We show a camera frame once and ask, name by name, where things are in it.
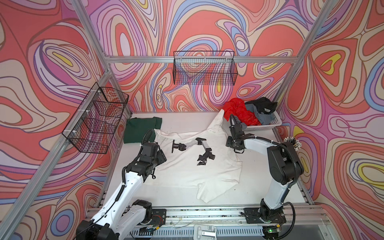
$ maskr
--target white t-shirt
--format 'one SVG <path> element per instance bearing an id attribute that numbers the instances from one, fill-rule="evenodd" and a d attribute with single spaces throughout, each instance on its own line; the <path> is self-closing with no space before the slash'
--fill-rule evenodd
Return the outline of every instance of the white t-shirt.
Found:
<path id="1" fill-rule="evenodd" d="M 156 167 L 153 180 L 145 184 L 163 187 L 198 187 L 197 199 L 209 202 L 239 183 L 242 162 L 232 148 L 226 147 L 227 134 L 222 129 L 224 110 L 221 110 L 208 128 L 201 132 L 165 133 L 155 129 L 157 142 L 167 161 Z M 202 145 L 194 145 L 185 151 L 174 149 L 172 142 L 188 143 L 201 137 L 207 139 L 215 159 L 207 159 L 206 165 L 197 166 L 199 155 L 205 153 Z"/>

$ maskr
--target colorful swirl pattern wall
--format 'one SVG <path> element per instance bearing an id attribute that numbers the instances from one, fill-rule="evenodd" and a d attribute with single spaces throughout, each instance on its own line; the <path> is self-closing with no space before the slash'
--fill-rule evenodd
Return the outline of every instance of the colorful swirl pattern wall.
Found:
<path id="1" fill-rule="evenodd" d="M 295 56 L 320 0 L 93 0 L 86 7 L 107 55 L 173 56 L 233 50 L 236 56 Z M 177 86 L 173 64 L 116 63 L 133 111 L 216 111 L 231 98 L 272 98 L 289 68 L 239 63 L 234 86 Z"/>
<path id="2" fill-rule="evenodd" d="M 280 109 L 340 239 L 384 239 L 383 37 L 383 1 L 339 1 Z"/>
<path id="3" fill-rule="evenodd" d="M 0 1 L 0 220 L 104 72 L 69 2 Z M 68 147 L 12 239 L 73 238 L 125 121 L 106 155 Z"/>
<path id="4" fill-rule="evenodd" d="M 296 56 L 322 0 L 82 0 L 108 55 L 234 50 Z M 341 0 L 289 86 L 282 136 L 303 143 L 304 181 L 342 239 L 383 237 L 384 3 Z M 235 86 L 175 86 L 172 65 L 111 66 L 134 111 L 211 111 L 273 97 L 289 64 L 239 63 Z M 71 0 L 0 1 L 0 204 L 4 217 L 103 70 Z M 14 239 L 72 239 L 93 207 L 106 155 L 69 147 Z"/>

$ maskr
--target white work surface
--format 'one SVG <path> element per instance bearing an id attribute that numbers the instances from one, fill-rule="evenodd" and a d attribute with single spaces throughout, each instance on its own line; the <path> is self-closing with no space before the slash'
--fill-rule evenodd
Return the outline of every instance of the white work surface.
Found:
<path id="1" fill-rule="evenodd" d="M 162 118 L 162 131 L 181 133 L 205 130 L 216 115 L 217 113 L 137 113 L 133 114 L 132 118 L 159 117 Z M 230 135 L 229 123 L 225 119 L 222 127 Z M 272 130 L 246 133 L 253 133 L 276 141 Z M 133 161 L 139 150 L 139 143 L 123 144 L 105 201 L 120 184 L 121 169 Z M 237 156 L 243 162 L 240 183 L 208 203 L 196 199 L 197 187 L 159 187 L 144 183 L 129 204 L 137 199 L 149 201 L 154 207 L 260 204 L 261 199 L 268 192 L 272 180 L 269 173 L 268 158 L 249 149 L 245 149 L 243 154 L 237 154 Z M 285 200 L 292 203 L 305 202 L 297 184 L 291 188 Z"/>

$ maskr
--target laundry basket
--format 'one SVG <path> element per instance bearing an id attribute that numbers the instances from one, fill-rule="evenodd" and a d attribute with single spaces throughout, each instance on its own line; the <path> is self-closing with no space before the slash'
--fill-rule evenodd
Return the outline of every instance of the laundry basket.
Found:
<path id="1" fill-rule="evenodd" d="M 276 126 L 280 126 L 282 124 L 279 114 L 276 111 L 272 113 L 275 118 L 268 125 L 259 125 L 259 126 L 248 126 L 244 131 L 260 131 L 260 130 L 271 130 Z"/>

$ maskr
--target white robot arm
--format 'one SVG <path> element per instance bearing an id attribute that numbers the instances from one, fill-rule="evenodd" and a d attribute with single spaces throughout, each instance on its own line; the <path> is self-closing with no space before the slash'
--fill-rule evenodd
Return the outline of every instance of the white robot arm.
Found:
<path id="1" fill-rule="evenodd" d="M 227 139 L 227 147 L 233 148 L 236 153 L 250 149 L 268 156 L 273 179 L 267 195 L 261 200 L 258 217 L 263 222 L 271 222 L 283 213 L 285 197 L 304 172 L 303 165 L 291 142 L 278 143 L 250 133 L 244 134 L 241 125 L 235 123 L 233 115 L 230 122 L 232 136 Z"/>
<path id="2" fill-rule="evenodd" d="M 147 141 L 151 136 L 149 133 L 153 132 L 151 130 L 144 136 L 137 157 L 122 169 L 122 181 L 112 197 L 91 221 L 83 220 L 79 224 L 76 229 L 77 240 L 123 240 L 136 225 L 146 224 L 152 220 L 152 204 L 144 200 L 135 201 L 122 217 L 126 207 L 147 177 L 152 175 L 155 179 L 155 167 L 167 160 L 157 143 Z M 157 217 L 160 221 L 158 228 L 164 221 L 160 216 Z"/>

